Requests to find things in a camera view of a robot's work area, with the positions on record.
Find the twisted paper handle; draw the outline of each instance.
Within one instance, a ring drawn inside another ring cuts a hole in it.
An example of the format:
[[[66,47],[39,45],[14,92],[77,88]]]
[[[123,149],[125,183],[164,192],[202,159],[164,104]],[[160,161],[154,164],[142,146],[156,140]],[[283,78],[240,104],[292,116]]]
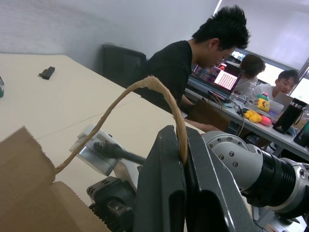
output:
[[[174,119],[176,121],[176,127],[177,127],[177,135],[180,142],[180,156],[183,160],[183,164],[185,165],[187,162],[187,148],[188,148],[188,141],[187,141],[187,132],[185,129],[184,119],[183,116],[177,106],[177,103],[170,93],[170,91],[154,76],[148,76],[145,79],[135,82],[131,86],[129,86],[107,109],[105,114],[102,116],[102,118],[99,120],[97,125],[93,128],[93,130],[89,133],[89,135],[81,142],[81,144],[74,149],[74,151],[71,153],[71,155],[58,167],[56,167],[56,174],[61,172],[68,164],[73,160],[73,158],[80,152],[80,150],[85,146],[85,144],[100,130],[103,123],[107,119],[107,117],[110,115],[114,107],[130,92],[136,90],[137,88],[149,88],[152,90],[155,90],[159,93],[162,93],[164,96],[164,99],[169,104],[172,113],[174,115]]]

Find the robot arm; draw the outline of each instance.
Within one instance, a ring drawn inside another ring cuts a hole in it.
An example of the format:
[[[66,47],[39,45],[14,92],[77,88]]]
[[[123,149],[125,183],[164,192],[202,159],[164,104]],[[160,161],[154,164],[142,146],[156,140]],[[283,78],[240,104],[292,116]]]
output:
[[[220,131],[202,135],[205,143],[231,171],[249,204],[287,218],[308,211],[309,173],[290,159],[279,159],[240,138]]]

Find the man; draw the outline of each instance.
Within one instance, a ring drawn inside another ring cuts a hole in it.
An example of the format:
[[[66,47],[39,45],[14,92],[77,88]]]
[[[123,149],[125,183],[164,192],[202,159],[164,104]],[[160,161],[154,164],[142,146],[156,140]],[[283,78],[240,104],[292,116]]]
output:
[[[251,95],[251,99],[255,99],[256,95],[259,93],[267,93],[268,98],[274,100],[280,92],[289,94],[298,82],[299,77],[296,70],[283,71],[275,81],[275,86],[271,86],[270,84],[260,84],[256,86]]]
[[[222,8],[200,26],[192,39],[170,44],[155,53],[147,61],[141,79],[149,75],[157,77],[170,90],[177,104],[189,111],[194,104],[184,96],[184,90],[192,72],[191,65],[213,66],[229,57],[236,48],[246,48],[249,42],[246,22],[245,14],[238,6]],[[148,89],[139,89],[137,93],[170,111],[161,94]]]
[[[257,75],[265,70],[265,63],[258,56],[248,54],[242,60],[239,67],[244,70],[244,73],[238,81],[234,92],[242,95],[246,93],[250,82],[257,83]]]

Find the black water bottle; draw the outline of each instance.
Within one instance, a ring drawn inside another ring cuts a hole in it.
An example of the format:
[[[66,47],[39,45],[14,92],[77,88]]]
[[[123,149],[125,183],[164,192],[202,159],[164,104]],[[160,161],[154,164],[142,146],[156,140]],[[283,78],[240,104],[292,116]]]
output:
[[[286,110],[283,112],[281,117],[278,119],[273,129],[285,134],[292,124],[298,119],[301,113],[305,110],[307,104],[294,98]]]
[[[294,138],[294,142],[303,147],[306,147],[309,144],[309,121]]]

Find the black t-shirt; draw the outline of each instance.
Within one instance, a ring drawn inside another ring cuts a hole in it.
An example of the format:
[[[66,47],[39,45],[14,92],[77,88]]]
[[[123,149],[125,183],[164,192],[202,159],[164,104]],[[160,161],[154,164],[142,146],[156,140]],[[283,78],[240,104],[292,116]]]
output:
[[[179,41],[168,45],[154,54],[145,64],[140,79],[149,75],[157,77],[180,104],[182,95],[191,74],[192,50],[187,41]],[[156,106],[170,111],[163,95],[149,89],[136,91],[143,98]]]

